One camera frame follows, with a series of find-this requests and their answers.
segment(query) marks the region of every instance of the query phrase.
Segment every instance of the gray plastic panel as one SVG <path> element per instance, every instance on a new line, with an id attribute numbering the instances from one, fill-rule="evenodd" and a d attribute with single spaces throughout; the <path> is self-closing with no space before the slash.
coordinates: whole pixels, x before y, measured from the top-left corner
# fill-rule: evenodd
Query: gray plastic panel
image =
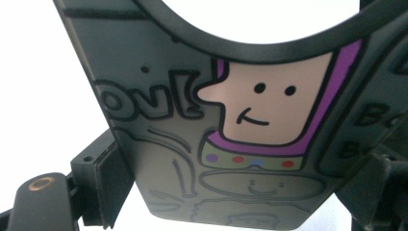
<path id="1" fill-rule="evenodd" d="M 407 13 L 370 38 L 260 65 L 191 48 L 135 16 L 130 0 L 102 12 L 92 0 L 56 4 L 160 218 L 295 229 L 408 109 Z"/>

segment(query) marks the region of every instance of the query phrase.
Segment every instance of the cartoon character face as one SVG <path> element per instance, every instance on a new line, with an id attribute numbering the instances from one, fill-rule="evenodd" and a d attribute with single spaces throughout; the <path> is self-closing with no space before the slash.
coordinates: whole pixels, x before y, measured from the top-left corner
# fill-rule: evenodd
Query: cartoon character face
<path id="1" fill-rule="evenodd" d="M 290 64 L 234 64 L 223 81 L 198 91 L 225 107 L 222 135 L 232 141 L 286 144 L 302 133 L 332 54 Z"/>

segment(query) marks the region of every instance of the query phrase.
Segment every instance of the black bracket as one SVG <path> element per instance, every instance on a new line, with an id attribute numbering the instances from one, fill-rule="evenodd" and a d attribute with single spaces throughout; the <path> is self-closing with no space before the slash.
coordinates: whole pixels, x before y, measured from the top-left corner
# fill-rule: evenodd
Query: black bracket
<path id="1" fill-rule="evenodd" d="M 0 214 L 0 231 L 74 231 L 85 225 L 114 227 L 134 177 L 110 132 L 71 161 L 67 176 L 48 173 L 24 183 L 13 208 Z"/>
<path id="2" fill-rule="evenodd" d="M 385 145 L 336 192 L 353 217 L 352 231 L 408 230 L 407 158 Z"/>

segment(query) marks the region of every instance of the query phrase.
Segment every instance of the cartoon nose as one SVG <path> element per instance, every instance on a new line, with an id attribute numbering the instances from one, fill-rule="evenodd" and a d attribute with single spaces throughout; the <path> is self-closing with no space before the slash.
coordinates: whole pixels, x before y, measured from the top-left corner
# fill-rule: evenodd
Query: cartoon nose
<path id="1" fill-rule="evenodd" d="M 208 87 L 198 90 L 197 95 L 200 99 L 204 101 L 219 102 L 219 100 L 222 98 L 223 92 L 221 87 L 222 87 L 221 83 L 210 85 Z"/>

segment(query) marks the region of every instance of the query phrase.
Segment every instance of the colored dot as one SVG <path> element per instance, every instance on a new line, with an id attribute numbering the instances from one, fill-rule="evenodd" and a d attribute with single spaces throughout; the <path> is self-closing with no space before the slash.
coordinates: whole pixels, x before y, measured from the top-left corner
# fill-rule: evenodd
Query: colored dot
<path id="1" fill-rule="evenodd" d="M 255 160 L 251 161 L 251 165 L 252 165 L 252 166 L 259 166 L 259 167 L 261 167 L 263 164 L 264 164 L 264 162 L 261 161 L 261 160 L 258 160 L 258 159 L 255 159 Z"/>
<path id="2" fill-rule="evenodd" d="M 216 154 L 210 154 L 210 155 L 207 155 L 205 159 L 210 163 L 215 163 L 218 161 L 218 156 Z"/>
<path id="3" fill-rule="evenodd" d="M 234 163 L 242 163 L 243 162 L 243 157 L 234 157 L 233 159 L 232 159 L 232 161 L 234 162 Z"/>
<path id="4" fill-rule="evenodd" d="M 293 161 L 286 161 L 282 163 L 282 167 L 293 167 L 294 162 Z"/>

